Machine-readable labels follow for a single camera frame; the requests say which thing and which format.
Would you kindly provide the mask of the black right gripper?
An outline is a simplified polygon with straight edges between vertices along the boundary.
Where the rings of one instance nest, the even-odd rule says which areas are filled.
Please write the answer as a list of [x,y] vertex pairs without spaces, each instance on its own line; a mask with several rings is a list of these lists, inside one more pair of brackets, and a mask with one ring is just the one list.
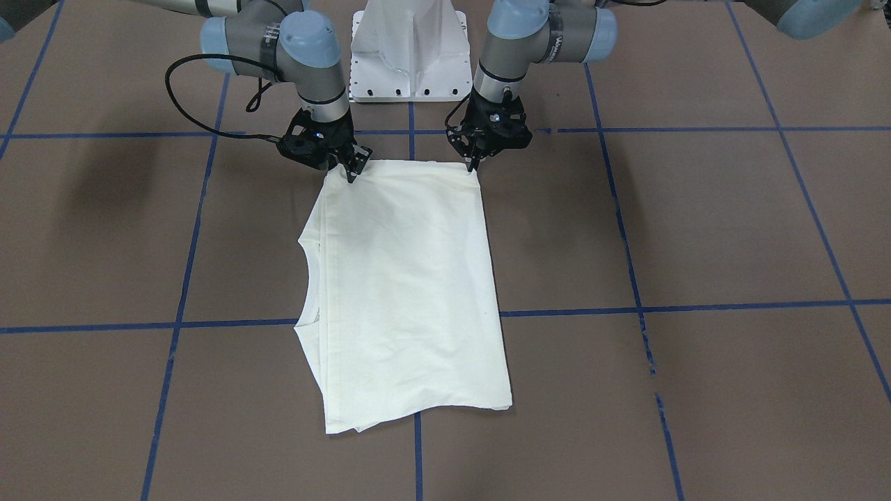
[[351,110],[337,120],[320,122],[310,111],[299,109],[276,148],[284,158],[322,171],[341,164],[350,184],[362,174],[373,153],[354,140]]

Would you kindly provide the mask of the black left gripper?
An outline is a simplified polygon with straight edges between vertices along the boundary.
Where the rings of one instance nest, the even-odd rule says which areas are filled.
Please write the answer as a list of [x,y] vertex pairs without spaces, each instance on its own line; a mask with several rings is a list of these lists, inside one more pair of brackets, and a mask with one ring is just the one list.
[[513,94],[504,94],[499,102],[466,95],[446,115],[445,130],[455,152],[467,159],[468,173],[477,170],[484,158],[528,147],[533,137],[522,99]]

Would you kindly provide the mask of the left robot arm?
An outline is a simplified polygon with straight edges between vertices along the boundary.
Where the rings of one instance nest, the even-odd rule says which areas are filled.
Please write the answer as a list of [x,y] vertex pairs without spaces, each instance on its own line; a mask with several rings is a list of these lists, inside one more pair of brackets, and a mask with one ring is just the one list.
[[462,99],[464,117],[445,123],[449,145],[468,171],[532,141],[521,99],[530,66],[603,61],[619,34],[604,1],[496,1],[471,91]]

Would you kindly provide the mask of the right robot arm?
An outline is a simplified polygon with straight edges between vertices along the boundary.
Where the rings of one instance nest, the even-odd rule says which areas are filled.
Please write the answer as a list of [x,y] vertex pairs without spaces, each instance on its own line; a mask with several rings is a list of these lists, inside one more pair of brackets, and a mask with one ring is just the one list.
[[176,110],[185,114],[170,79],[190,61],[207,61],[223,73],[258,79],[251,110],[266,89],[292,84],[300,105],[285,133],[246,134],[246,139],[273,143],[281,156],[309,168],[342,168],[348,183],[359,177],[372,150],[354,136],[341,47],[324,13],[306,1],[155,1],[153,6],[204,20],[198,35],[200,53],[175,61],[164,77]]

